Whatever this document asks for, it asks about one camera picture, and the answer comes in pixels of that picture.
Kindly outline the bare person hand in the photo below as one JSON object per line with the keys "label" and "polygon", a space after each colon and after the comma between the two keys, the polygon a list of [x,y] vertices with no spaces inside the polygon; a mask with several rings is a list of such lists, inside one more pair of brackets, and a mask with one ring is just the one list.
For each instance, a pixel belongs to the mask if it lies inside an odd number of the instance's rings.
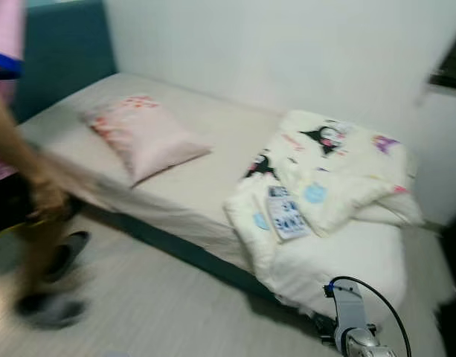
{"label": "bare person hand", "polygon": [[46,221],[64,218],[70,211],[68,197],[48,176],[28,176],[33,211],[28,217]]}

